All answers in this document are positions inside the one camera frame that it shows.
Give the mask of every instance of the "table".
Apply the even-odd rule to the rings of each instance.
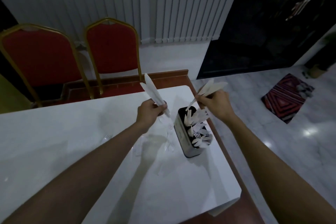
[[[188,86],[159,92],[173,119],[194,98]],[[148,98],[140,92],[0,115],[0,221],[106,135],[135,122]],[[150,129],[142,154],[136,147],[128,153],[83,223],[179,223],[211,209],[215,215],[239,199],[241,188],[216,140],[188,159],[175,133],[174,151],[165,150],[163,125],[157,120]]]

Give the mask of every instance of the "red chair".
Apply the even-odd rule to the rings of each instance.
[[[0,33],[0,50],[39,107],[42,103],[33,87],[80,79],[83,79],[93,99],[75,45],[60,31],[34,24],[19,24]]]
[[[100,73],[118,73],[138,69],[140,82],[141,68],[138,39],[134,27],[112,18],[104,18],[86,28],[85,42],[94,67],[101,97],[144,91],[140,83],[135,83],[132,86],[110,87],[104,92],[99,76]]]

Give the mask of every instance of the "white marble floor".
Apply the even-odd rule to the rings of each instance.
[[[236,114],[275,154],[292,167],[336,208],[336,66],[318,79],[306,79],[303,67],[289,67],[215,78],[228,82],[225,91]],[[315,87],[313,97],[285,124],[266,109],[260,98],[291,73]],[[198,90],[209,79],[192,81]],[[264,221],[277,223],[230,130],[211,116],[239,174]]]

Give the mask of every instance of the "hand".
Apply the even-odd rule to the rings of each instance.
[[[152,99],[146,100],[138,107],[138,116],[135,123],[140,125],[143,133],[146,133],[166,108],[167,104],[157,106]]]
[[[223,90],[218,90],[207,97],[196,95],[195,98],[208,107],[209,111],[224,123],[236,117],[230,104],[229,93]]]

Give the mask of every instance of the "doormat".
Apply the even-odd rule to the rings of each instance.
[[[288,124],[306,101],[314,88],[287,74],[261,100],[268,110]]]

